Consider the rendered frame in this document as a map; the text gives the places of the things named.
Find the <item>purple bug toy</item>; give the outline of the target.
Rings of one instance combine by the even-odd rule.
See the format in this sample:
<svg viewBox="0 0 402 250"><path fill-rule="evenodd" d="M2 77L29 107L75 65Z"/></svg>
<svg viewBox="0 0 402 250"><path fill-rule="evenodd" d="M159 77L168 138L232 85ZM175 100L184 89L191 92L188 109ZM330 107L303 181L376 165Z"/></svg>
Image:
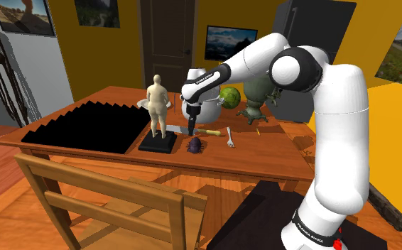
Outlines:
<svg viewBox="0 0 402 250"><path fill-rule="evenodd" d="M190 140L190 142L186 146L187 152L190 153L201 153L204 149L204 146L201 140L198 137L194 137Z"/></svg>

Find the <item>beige human figure, black base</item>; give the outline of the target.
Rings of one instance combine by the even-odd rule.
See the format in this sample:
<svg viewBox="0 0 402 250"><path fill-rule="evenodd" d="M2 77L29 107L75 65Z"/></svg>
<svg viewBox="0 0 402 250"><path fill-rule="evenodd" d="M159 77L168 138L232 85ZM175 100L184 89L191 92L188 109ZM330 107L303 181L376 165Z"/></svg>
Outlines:
<svg viewBox="0 0 402 250"><path fill-rule="evenodd" d="M161 85L161 76L153 76L153 84L147 88L148 113L151 117L151 130L142 140L138 149L155 153L171 153L176 140L172 131L166 130L168 92Z"/></svg>

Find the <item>green round cabbage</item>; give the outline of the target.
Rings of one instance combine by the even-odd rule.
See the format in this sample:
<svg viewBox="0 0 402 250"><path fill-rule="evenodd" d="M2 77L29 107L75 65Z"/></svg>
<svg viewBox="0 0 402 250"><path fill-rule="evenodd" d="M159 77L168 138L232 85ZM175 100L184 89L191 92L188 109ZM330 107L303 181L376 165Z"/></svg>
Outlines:
<svg viewBox="0 0 402 250"><path fill-rule="evenodd" d="M235 109L241 102L241 94L234 87L225 87L221 90L219 96L224 100L222 107L225 109Z"/></svg>

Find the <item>white plate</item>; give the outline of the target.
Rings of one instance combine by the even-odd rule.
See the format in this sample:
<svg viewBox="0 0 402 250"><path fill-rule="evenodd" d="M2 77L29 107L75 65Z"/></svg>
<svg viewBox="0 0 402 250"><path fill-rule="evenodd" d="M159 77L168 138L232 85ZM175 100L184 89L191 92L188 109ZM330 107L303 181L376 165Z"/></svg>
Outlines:
<svg viewBox="0 0 402 250"><path fill-rule="evenodd" d="M149 101L147 99L142 99L140 101L137 102L137 107L143 107L144 109L148 109L148 103ZM171 106L171 102L168 102L166 104L166 107L169 108Z"/></svg>

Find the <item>green metal samovar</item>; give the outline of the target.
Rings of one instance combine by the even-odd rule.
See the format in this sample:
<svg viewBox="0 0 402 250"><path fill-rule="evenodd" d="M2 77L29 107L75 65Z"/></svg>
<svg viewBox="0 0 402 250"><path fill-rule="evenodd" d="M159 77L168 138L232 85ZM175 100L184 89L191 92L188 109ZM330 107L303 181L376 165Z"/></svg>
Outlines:
<svg viewBox="0 0 402 250"><path fill-rule="evenodd" d="M244 83L244 94L246 96L246 109L237 113L244 115L248 119L248 124L252 125L254 120L263 119L268 122L266 115L261 113L260 108L269 99L274 106L277 106L276 99L281 97L282 89L272 83L268 75L262 75Z"/></svg>

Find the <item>dark brown door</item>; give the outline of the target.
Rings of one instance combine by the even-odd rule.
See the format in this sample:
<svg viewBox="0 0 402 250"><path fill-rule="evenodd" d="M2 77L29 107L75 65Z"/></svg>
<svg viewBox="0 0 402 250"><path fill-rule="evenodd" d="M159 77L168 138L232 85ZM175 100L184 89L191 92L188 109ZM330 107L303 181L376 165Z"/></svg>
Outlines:
<svg viewBox="0 0 402 250"><path fill-rule="evenodd" d="M192 66L196 0L139 0L145 86L181 91Z"/></svg>

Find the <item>brown wooden table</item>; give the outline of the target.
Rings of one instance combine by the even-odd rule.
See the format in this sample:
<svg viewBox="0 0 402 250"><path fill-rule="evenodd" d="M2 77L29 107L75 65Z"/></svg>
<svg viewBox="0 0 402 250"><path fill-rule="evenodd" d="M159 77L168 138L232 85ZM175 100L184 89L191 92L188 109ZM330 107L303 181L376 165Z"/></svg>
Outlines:
<svg viewBox="0 0 402 250"><path fill-rule="evenodd" d="M268 122L259 126L246 125L244 120L236 116L232 110L222 112L221 117L215 123L206 125L206 129L218 129L222 134L221 136L204 137L202 141L205 149L201 154L192 154L185 150L185 145L190 140L187 135L177 137L170 154L140 151L138 145L148 133L149 126L145 126L123 154L40 145L26 143L22 140L29 131L46 125L50 120L65 115L68 111L88 101L131 106L145 96L146 92L143 89L106 87L1 137L0 145L17 147L23 153L40 158L47 158L50 155L84 158L194 173L230 175L240 177L247 182L252 179L273 180L281 182L281 187L285 191L293 191L298 184L301 184L301 188L305 190L306 185L312 182L313 170L275 118L271 117ZM233 148L227 145L229 140L228 126L232 130Z"/></svg>

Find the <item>dark robot stand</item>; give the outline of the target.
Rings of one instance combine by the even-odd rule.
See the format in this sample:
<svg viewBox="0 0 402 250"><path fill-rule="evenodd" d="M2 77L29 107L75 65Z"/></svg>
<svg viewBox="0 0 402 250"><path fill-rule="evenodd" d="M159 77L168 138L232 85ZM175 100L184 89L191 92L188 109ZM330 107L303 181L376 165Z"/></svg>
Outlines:
<svg viewBox="0 0 402 250"><path fill-rule="evenodd" d="M295 215L302 201L303 196L282 191L275 182L258 182L207 250L286 250L281 230L292 221L302 236L330 250L342 250L343 246L348 250L388 250L386 241L347 220L330 237L312 233Z"/></svg>

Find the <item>light wooden chair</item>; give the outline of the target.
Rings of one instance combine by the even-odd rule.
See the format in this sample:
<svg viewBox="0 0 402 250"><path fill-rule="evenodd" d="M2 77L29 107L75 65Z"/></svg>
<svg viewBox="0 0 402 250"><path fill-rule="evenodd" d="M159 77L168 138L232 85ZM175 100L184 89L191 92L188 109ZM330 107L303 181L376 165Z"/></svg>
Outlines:
<svg viewBox="0 0 402 250"><path fill-rule="evenodd" d="M70 250L198 250L207 196L122 180L19 153L17 163ZM94 205L49 190L56 180L111 197Z"/></svg>

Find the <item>dark grey refrigerator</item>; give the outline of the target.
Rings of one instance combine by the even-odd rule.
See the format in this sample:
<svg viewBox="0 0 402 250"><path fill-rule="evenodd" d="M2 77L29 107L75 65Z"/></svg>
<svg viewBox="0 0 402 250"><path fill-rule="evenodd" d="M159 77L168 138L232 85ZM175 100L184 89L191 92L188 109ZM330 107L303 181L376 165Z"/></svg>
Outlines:
<svg viewBox="0 0 402 250"><path fill-rule="evenodd" d="M310 45L325 50L334 61L356 8L355 2L287 0L276 10L272 31L284 35L291 46ZM311 93L284 90L266 106L278 120L308 123L313 114Z"/></svg>

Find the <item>dark wooden log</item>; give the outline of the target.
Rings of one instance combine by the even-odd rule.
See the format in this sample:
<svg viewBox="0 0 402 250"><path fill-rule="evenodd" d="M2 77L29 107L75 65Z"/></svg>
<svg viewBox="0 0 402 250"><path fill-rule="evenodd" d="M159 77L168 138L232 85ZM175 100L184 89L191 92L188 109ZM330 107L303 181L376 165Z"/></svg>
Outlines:
<svg viewBox="0 0 402 250"><path fill-rule="evenodd" d="M371 183L369 184L368 202L396 231L402 232L402 213Z"/></svg>

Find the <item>yellow-handled kitchen knife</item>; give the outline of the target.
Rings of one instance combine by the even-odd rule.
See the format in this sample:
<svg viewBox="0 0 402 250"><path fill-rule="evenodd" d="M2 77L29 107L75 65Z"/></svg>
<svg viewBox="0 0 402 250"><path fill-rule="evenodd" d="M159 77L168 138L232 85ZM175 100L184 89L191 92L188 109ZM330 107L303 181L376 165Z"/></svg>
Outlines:
<svg viewBox="0 0 402 250"><path fill-rule="evenodd" d="M189 135L188 127L176 126L176 125L167 125L166 130L167 131L172 131L172 132L175 132L175 133ZM221 135L220 131L212 131L212 130L205 130L205 129L193 129L192 135L195 135L196 133L209 134L209 135L215 135L215 136L220 136Z"/></svg>

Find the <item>cloudy sky wall picture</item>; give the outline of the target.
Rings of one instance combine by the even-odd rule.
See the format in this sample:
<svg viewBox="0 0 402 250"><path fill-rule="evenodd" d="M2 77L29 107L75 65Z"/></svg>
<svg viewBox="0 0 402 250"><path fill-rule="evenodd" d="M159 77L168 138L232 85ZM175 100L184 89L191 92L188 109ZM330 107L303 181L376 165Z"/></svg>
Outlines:
<svg viewBox="0 0 402 250"><path fill-rule="evenodd" d="M205 59L228 60L256 40L258 31L247 28L208 26Z"/></svg>

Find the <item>dark forest wall picture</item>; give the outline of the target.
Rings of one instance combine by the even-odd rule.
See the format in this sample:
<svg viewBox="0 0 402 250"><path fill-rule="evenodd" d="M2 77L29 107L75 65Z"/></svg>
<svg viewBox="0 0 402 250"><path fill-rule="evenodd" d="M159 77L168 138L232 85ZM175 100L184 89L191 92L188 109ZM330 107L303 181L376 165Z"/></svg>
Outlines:
<svg viewBox="0 0 402 250"><path fill-rule="evenodd" d="M75 0L80 26L120 28L117 0Z"/></svg>

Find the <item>dark hanging wall ornament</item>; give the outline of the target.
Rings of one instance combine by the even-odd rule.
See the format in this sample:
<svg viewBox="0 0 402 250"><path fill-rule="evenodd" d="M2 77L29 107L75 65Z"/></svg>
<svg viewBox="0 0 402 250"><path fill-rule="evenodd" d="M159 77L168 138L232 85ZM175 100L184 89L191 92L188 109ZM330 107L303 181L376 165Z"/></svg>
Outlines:
<svg viewBox="0 0 402 250"><path fill-rule="evenodd" d="M5 76L9 79L11 89L13 91L14 100L13 102L6 82L3 78L3 74L0 71L0 99L5 106L5 109L9 116L17 122L20 127L24 127L28 124L28 111L24 104L24 100L21 93L20 85L16 79L15 72L11 67L9 58L4 50L3 44L0 39L0 67L4 69Z"/></svg>

